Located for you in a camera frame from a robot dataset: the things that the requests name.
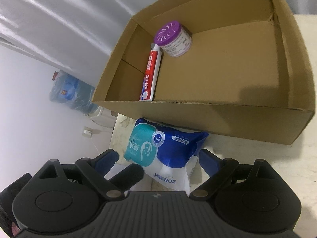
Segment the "blue white wet wipes pack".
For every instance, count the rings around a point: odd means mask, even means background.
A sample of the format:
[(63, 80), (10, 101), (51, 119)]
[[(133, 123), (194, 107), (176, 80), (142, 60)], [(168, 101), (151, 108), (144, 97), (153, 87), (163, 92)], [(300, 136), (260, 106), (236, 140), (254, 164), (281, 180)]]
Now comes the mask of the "blue white wet wipes pack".
[(166, 188), (190, 193), (190, 176), (209, 136), (184, 132), (140, 118), (136, 121), (124, 158)]

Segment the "red white toothpaste tube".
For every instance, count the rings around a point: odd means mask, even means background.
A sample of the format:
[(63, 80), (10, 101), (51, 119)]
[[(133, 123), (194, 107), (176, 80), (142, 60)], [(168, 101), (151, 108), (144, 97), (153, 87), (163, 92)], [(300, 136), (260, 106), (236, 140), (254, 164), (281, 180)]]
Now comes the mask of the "red white toothpaste tube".
[(146, 71), (143, 78), (141, 95), (139, 99), (139, 101), (141, 102), (153, 101), (159, 68), (161, 64), (161, 57), (161, 48), (157, 44), (154, 44), (153, 49), (149, 53)]

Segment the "purple lid air freshener jar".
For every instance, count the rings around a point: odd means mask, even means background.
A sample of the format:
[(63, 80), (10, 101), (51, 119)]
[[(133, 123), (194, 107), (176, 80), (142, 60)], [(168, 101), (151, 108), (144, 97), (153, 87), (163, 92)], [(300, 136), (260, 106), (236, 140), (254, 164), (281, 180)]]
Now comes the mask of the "purple lid air freshener jar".
[(179, 57), (192, 45), (192, 38), (183, 25), (173, 20), (164, 24), (154, 36), (155, 47), (161, 48), (170, 57)]

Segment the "white cardboard box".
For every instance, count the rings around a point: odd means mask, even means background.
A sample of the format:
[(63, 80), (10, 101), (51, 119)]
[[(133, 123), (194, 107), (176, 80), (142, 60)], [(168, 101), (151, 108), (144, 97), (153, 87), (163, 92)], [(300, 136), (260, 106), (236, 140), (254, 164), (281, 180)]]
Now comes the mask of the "white cardboard box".
[(152, 179), (137, 164), (122, 165), (115, 163), (105, 175), (105, 178), (123, 193), (151, 190)]

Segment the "white water dispenser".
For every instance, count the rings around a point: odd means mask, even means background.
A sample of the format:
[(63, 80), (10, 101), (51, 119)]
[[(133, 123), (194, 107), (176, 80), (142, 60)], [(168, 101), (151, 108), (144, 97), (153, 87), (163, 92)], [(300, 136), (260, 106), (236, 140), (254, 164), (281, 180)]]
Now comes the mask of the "white water dispenser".
[(111, 112), (112, 111), (104, 107), (98, 106), (94, 112), (85, 114), (85, 116), (99, 126), (113, 128), (115, 126), (116, 117), (113, 116)]

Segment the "blue water jug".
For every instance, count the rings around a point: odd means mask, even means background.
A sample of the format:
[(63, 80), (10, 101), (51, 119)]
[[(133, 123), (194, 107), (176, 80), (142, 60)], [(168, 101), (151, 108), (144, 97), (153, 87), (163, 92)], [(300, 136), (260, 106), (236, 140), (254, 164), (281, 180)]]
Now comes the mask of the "blue water jug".
[(64, 104), (83, 114), (94, 113), (97, 110), (98, 105), (91, 101), (95, 91), (93, 86), (62, 70), (58, 71), (54, 77), (49, 93), (50, 101)]

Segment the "brown cardboard box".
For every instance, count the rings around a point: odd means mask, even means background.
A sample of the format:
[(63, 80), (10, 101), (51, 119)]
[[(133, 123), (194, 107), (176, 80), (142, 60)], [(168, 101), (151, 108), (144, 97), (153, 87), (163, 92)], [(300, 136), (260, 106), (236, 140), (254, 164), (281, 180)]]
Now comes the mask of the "brown cardboard box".
[[(154, 100), (142, 102), (150, 44), (172, 20), (192, 46), (163, 55)], [(315, 113), (312, 67), (286, 0), (158, 0), (126, 25), (93, 101), (134, 119), (285, 145)]]

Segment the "white grey curtain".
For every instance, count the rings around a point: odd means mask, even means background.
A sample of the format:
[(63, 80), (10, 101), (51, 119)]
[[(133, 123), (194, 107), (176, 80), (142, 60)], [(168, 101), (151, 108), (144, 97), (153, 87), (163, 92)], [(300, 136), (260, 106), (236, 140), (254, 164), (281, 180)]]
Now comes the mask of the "white grey curtain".
[(97, 85), (131, 16), (157, 0), (1, 0), (1, 43)]

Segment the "white wall socket with plug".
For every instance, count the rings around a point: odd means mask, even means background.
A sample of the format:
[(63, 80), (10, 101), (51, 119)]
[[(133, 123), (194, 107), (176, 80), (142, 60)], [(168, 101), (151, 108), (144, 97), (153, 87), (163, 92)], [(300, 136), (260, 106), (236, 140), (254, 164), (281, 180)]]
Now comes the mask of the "white wall socket with plug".
[(93, 135), (93, 129), (85, 126), (83, 128), (82, 136), (90, 139), (92, 138), (92, 135)]

